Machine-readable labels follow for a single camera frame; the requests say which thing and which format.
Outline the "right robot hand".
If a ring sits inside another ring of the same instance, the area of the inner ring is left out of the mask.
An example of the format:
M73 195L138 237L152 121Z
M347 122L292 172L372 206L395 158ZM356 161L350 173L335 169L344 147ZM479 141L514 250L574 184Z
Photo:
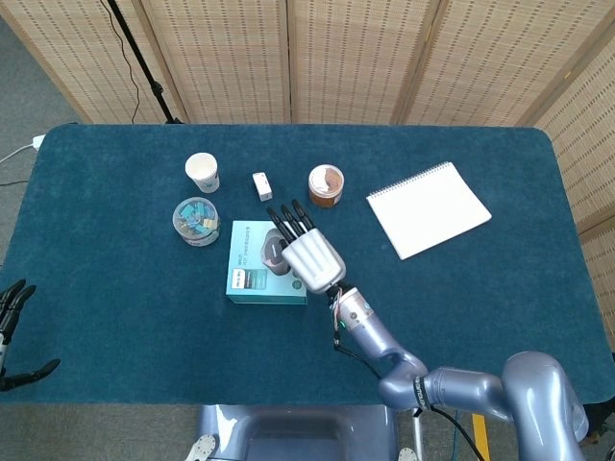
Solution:
M281 206L282 216L271 206L266 209L282 236L283 259L309 292L332 299L347 289L345 262L302 205L295 199L291 204L293 211Z

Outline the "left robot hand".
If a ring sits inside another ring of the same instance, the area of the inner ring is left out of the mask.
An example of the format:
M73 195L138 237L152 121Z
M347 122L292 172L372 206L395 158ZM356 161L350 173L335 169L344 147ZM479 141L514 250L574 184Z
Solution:
M26 301L36 292L34 285L27 286L25 279L1 292L1 392L38 382L51 375L61 364L56 358L47 362L42 368L30 373L8 376L5 362L9 346L19 322L21 311Z

